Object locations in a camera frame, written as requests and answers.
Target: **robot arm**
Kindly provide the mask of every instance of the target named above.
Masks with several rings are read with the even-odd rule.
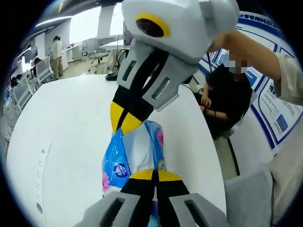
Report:
[[[134,39],[110,113],[113,132],[121,127],[125,135],[178,97],[214,37],[234,30],[239,7],[236,0],[124,0],[122,12]]]

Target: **white table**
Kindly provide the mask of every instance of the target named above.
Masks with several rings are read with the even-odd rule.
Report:
[[[82,58],[81,49],[80,49],[81,46],[82,44],[74,45],[63,51],[63,53],[66,52],[68,63],[81,60]]]
[[[21,204],[38,226],[73,226],[101,199],[101,165],[112,133],[109,108],[116,88],[104,75],[50,82],[21,113],[7,168]],[[200,193],[226,213],[223,177],[209,129],[191,91],[180,86],[179,94],[150,116],[163,127],[167,169],[180,175],[190,192]],[[37,168],[40,152],[49,143],[41,214],[36,207]]]
[[[107,69],[108,69],[108,66],[109,66],[109,63],[110,63],[110,59],[113,57],[114,61],[115,61],[115,58],[116,58],[114,56],[115,52],[117,52],[118,50],[123,48],[123,39],[118,40],[118,41],[114,41],[114,42],[111,42],[111,43],[108,43],[108,44],[105,44],[105,45],[102,45],[102,46],[100,46],[100,48],[103,48],[103,49],[106,49],[107,51],[110,51],[109,55],[107,57],[107,62],[105,64],[104,70],[102,72],[102,73],[107,73]]]

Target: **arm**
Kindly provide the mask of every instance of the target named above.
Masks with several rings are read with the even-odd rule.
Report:
[[[275,81],[280,81],[281,70],[276,54],[241,32],[235,30],[226,34],[222,48],[236,55],[247,54],[247,60],[256,70]]]
[[[210,87],[209,87],[208,83],[206,82],[204,85],[204,90],[203,90],[203,94],[202,94],[202,98],[201,98],[201,105],[205,106],[206,108],[210,108],[212,106],[212,101],[208,97],[209,90],[210,90]]]
[[[203,96],[208,97],[208,92],[209,92],[209,85],[208,85],[208,83],[206,82],[206,83],[204,84],[204,88],[203,88]]]
[[[205,109],[205,107],[200,106],[200,109],[203,111]],[[207,109],[205,114],[207,116],[214,117],[214,118],[220,119],[222,121],[228,121],[229,120],[227,115],[225,113],[222,113],[222,112]]]

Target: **computer monitor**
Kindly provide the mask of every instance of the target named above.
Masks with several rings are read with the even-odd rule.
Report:
[[[134,36],[130,33],[130,31],[127,30],[125,21],[123,21],[123,44],[124,48],[127,48],[131,45],[131,42],[133,40]]]
[[[24,54],[25,63],[29,63],[30,60],[34,59],[38,55],[37,47],[32,47],[29,51]]]

